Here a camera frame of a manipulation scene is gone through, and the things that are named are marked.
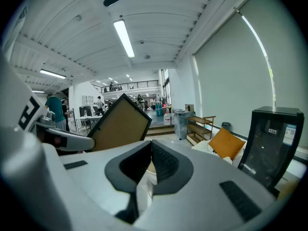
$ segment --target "desk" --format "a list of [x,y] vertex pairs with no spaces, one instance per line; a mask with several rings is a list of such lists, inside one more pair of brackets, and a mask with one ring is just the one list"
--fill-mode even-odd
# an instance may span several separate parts
[[80,121],[85,121],[85,122],[86,122],[87,120],[89,120],[89,121],[90,121],[90,129],[92,129],[91,120],[99,120],[99,119],[101,119],[101,118],[102,118],[102,115],[99,115],[99,116],[87,116],[87,117],[82,116],[82,117],[76,118],[76,128],[77,128],[78,133],[79,133],[78,120],[80,120]]

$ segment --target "white couch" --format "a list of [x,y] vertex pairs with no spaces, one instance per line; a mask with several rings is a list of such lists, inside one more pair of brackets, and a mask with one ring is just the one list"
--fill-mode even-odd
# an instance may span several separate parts
[[[201,152],[204,152],[204,153],[209,153],[209,154],[212,154],[212,155],[215,155],[215,156],[219,156],[217,153],[213,152],[214,149],[208,144],[210,141],[211,140],[201,141],[197,145],[193,146],[192,149],[197,150],[197,151],[201,151]],[[226,160],[228,163],[232,164],[233,166],[238,167],[238,165],[240,164],[241,158],[244,154],[246,144],[247,144],[246,140],[243,140],[243,141],[245,141],[246,143],[244,144],[242,149],[238,152],[238,154],[236,155],[236,157],[234,158],[233,161],[230,159],[230,157],[225,157],[225,158],[222,158],[222,159]]]

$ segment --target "wooden frame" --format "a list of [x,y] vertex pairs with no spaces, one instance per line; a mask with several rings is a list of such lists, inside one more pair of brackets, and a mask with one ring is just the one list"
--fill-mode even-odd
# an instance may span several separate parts
[[[213,125],[214,125],[214,118],[216,116],[207,116],[207,117],[197,117],[192,116],[187,118],[187,135],[186,139],[192,145],[197,145],[199,142],[205,140],[204,135],[210,133],[210,139],[212,139],[213,133]],[[208,130],[205,128],[206,124],[210,124],[212,129]]]

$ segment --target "ceiling light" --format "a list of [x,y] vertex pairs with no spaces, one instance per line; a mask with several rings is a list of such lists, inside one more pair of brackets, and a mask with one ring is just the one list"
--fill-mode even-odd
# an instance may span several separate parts
[[50,71],[47,71],[47,70],[44,70],[44,69],[41,69],[40,73],[46,74],[46,75],[51,75],[51,76],[58,77],[58,78],[61,78],[61,79],[66,78],[66,76],[64,76],[64,75],[59,75],[59,74],[56,74],[56,73],[53,73],[53,72],[50,72]]
[[120,40],[121,40],[121,42],[124,46],[124,49],[125,49],[128,57],[129,58],[135,57],[135,54],[134,54],[133,48],[131,46],[124,21],[121,20],[121,21],[114,22],[114,26],[115,26],[116,32],[118,33],[118,35],[120,37]]

